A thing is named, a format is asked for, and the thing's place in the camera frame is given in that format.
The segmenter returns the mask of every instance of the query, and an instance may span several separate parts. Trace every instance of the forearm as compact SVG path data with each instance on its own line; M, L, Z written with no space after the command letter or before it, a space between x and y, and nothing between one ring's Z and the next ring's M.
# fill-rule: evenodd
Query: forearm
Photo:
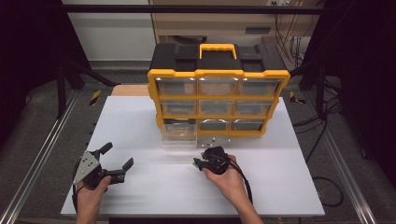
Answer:
M231 202L238 212L241 222L243 224L263 224L262 219L256 212L253 204L251 204L248 197Z

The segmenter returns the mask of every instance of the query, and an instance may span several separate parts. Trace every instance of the black and yellow parts cabinet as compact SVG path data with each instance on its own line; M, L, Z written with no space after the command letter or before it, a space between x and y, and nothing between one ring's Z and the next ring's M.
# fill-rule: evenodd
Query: black and yellow parts cabinet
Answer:
M258 136L289 79L273 45L158 44L148 92L165 137Z

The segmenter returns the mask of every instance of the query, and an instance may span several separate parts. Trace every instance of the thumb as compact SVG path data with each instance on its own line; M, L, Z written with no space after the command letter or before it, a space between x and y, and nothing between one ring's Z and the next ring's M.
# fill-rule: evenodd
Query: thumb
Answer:
M105 178L103 178L103 179L100 181L98 187L96 187L96 190L98 190L98 191L104 193L104 192L106 191L108 185L110 185L110 181L111 181L111 176L110 176L110 175L105 176Z

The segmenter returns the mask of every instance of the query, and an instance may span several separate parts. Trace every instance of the gray floor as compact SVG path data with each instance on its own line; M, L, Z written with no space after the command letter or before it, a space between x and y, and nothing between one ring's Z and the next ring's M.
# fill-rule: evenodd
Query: gray floor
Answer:
M145 71L112 70L106 75L121 83L146 83ZM308 100L307 96L314 96L313 91L300 92L295 84L299 77L290 81L288 88L282 93L292 123L310 119L314 112L309 104L293 103L289 100L290 91L294 91L297 99ZM48 155L47 160L39 172L39 176L18 215L17 223L61 223L73 222L71 217L62 217L60 211L64 204L65 194L72 182L72 170L75 162L90 142L94 124L98 120L106 97L112 88L96 83L86 78L87 84L83 91L77 91L78 98L68 120L56 143ZM339 85L337 78L329 77L334 85ZM89 105L93 93L102 93L95 105ZM13 134L0 150L0 211L5 211L13 196L18 191L35 157L55 122L57 114L56 83L50 82L30 92L31 100L21 113L20 120L13 130ZM326 100L332 94L326 91ZM315 127L305 133L305 130L315 126L296 127L297 137L305 156L315 144L320 128ZM364 199L373 211L377 223L396 223L396 190L383 175L375 161L363 159L360 147L351 131L346 118L340 113L332 113L328 117L328 130L331 132L347 166L350 168L358 183ZM344 202L338 207L324 207L326 216L303 218L302 223L361 223L353 200L347 194L343 178L340 176L329 147L322 139L312 158L308 162L312 176L330 178L341 187L345 194ZM324 203L335 203L339 199L339 192L333 186L323 181L315 181L321 200ZM278 218L266 218L266 223L282 223ZM282 218L283 223L297 223L298 218ZM191 223L191 220L180 220ZM230 220L194 220L194 223L231 223ZM136 219L134 223L164 223L160 220Z

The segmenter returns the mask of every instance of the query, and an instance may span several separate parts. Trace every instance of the hand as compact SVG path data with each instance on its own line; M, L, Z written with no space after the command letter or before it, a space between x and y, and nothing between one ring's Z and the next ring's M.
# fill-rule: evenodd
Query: hand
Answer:
M236 162L234 155L228 155L228 157ZM206 168L203 169L203 172L206 178L215 183L222 195L232 204L237 203L241 199L248 199L243 178L231 165L222 175L215 175Z
M106 176L94 190L84 187L82 181L78 182L78 189L82 189L78 192L77 224L96 223L96 219L99 216L102 196L110 184L110 181L111 176Z

